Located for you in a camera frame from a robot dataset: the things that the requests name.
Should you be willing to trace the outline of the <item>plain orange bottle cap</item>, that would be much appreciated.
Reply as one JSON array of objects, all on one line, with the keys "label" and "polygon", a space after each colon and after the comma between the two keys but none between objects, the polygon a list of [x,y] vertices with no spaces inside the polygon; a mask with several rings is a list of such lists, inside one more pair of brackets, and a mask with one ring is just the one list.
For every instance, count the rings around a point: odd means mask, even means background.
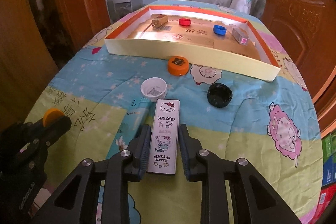
[{"label": "plain orange bottle cap", "polygon": [[57,108],[51,108],[47,110],[42,118],[42,124],[44,127],[48,127],[64,116],[64,112]]}]

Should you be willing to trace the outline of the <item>white Hello Kitty lighter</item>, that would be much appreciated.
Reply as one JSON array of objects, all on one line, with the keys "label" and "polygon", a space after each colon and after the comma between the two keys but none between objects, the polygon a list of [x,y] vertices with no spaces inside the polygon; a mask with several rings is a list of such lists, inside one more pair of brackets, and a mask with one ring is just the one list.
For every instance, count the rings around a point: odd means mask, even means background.
[{"label": "white Hello Kitty lighter", "polygon": [[147,172],[176,173],[179,100],[157,100],[150,142]]}]

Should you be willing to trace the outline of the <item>black bottle cap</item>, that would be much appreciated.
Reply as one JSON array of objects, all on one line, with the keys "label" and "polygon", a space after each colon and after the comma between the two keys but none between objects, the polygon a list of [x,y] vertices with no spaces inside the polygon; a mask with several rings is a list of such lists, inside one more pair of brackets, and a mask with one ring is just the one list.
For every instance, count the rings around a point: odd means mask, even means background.
[{"label": "black bottle cap", "polygon": [[231,89],[221,83],[210,85],[207,92],[208,102],[216,108],[226,107],[232,100],[233,94]]}]

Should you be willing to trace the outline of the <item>blue bottle cap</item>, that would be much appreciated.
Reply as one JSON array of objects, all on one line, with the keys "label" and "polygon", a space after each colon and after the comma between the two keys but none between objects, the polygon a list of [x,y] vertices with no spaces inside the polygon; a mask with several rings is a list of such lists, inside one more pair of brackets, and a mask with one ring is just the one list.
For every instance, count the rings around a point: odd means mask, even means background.
[{"label": "blue bottle cap", "polygon": [[214,25],[213,32],[217,35],[224,36],[227,32],[227,29],[220,25]]}]

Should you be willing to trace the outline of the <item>gold lighter box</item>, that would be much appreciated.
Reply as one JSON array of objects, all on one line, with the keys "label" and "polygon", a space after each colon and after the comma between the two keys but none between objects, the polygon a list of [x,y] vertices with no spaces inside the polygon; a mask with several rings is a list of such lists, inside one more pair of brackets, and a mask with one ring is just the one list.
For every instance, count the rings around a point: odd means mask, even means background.
[{"label": "gold lighter box", "polygon": [[169,21],[167,15],[157,15],[155,18],[151,20],[151,24],[155,28],[160,28],[161,26],[165,25]]}]

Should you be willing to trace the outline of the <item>white bottle cap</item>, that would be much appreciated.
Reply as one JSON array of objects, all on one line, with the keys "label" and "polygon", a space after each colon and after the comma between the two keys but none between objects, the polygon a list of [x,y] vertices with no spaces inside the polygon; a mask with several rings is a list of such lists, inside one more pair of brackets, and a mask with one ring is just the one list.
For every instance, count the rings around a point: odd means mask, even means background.
[{"label": "white bottle cap", "polygon": [[151,102],[157,102],[157,100],[161,100],[166,97],[167,83],[162,78],[151,77],[141,84],[140,89],[143,97],[147,98]]}]

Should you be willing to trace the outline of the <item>orange cap with black label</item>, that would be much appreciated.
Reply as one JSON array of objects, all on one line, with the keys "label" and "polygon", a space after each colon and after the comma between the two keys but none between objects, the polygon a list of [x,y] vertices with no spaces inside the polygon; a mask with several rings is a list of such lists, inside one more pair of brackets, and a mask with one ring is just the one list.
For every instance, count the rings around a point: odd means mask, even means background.
[{"label": "orange cap with black label", "polygon": [[190,64],[185,57],[172,56],[167,63],[167,70],[173,76],[183,76],[189,71]]}]

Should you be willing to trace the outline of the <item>colourful cartoon sheep blanket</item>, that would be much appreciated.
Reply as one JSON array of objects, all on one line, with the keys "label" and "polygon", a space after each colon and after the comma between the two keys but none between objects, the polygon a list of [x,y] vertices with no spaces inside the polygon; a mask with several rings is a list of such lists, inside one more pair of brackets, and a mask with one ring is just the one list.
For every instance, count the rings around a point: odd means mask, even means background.
[{"label": "colourful cartoon sheep blanket", "polygon": [[[27,116],[36,122],[55,107],[72,128],[49,150],[47,185],[54,190],[78,163],[105,159],[132,100],[151,77],[167,83],[167,98],[181,103],[180,121],[189,134],[219,157],[244,157],[268,180],[302,223],[312,220],[322,184],[322,142],[314,104],[302,76],[284,48],[257,18],[225,7],[192,1],[156,5],[196,7],[249,20],[280,65],[270,83],[228,71],[197,68],[181,77],[168,73],[167,61],[111,55],[104,39],[125,18],[100,31],[42,92]],[[221,83],[233,94],[224,108],[207,100],[210,85]]]}]

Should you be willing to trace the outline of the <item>orange-rimmed shallow cardboard tray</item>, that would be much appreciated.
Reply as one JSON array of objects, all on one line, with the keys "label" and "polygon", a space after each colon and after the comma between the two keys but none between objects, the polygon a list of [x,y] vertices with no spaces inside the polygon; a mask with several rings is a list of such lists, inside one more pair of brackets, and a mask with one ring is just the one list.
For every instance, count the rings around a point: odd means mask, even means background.
[{"label": "orange-rimmed shallow cardboard tray", "polygon": [[[167,15],[169,21],[155,28],[151,20]],[[179,18],[191,20],[191,26],[178,23]],[[213,32],[214,25],[227,29],[224,36]],[[239,44],[232,28],[248,35],[247,45]],[[106,36],[110,54],[169,59],[185,57],[189,63],[212,67],[272,82],[280,72],[270,48],[253,26],[239,16],[196,7],[149,5],[131,14]]]}]

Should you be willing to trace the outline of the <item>silver lighter with pink end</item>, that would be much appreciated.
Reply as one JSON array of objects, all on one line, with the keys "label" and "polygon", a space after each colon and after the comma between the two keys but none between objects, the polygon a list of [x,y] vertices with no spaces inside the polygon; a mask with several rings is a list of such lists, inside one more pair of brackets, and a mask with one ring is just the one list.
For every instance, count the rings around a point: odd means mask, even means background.
[{"label": "silver lighter with pink end", "polygon": [[231,32],[233,38],[241,45],[247,45],[248,43],[248,35],[245,34],[242,30],[239,28],[232,28]]}]

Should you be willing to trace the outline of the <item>red bottle cap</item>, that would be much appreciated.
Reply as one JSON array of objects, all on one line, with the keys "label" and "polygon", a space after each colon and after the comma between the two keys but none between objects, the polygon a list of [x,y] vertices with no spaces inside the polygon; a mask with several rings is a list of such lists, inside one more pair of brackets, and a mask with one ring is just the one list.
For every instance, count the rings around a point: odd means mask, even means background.
[{"label": "red bottle cap", "polygon": [[178,23],[180,26],[184,26],[184,27],[191,26],[191,20],[188,18],[179,18]]}]

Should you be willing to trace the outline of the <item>stacked colourful cartons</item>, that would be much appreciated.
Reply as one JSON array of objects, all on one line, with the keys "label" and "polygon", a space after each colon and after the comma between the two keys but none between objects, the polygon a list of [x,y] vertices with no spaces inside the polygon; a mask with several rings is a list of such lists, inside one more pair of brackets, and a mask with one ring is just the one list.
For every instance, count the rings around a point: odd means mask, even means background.
[{"label": "stacked colourful cartons", "polygon": [[311,223],[316,223],[335,194],[335,131],[322,139],[323,176],[322,188],[315,215]]}]

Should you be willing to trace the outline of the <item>brown wooden door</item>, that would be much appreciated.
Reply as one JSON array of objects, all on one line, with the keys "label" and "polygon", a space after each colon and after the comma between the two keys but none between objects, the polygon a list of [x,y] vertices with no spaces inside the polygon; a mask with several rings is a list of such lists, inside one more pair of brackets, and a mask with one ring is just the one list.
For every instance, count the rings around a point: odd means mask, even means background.
[{"label": "brown wooden door", "polygon": [[267,0],[262,20],[293,60],[323,117],[335,107],[335,0]]}]

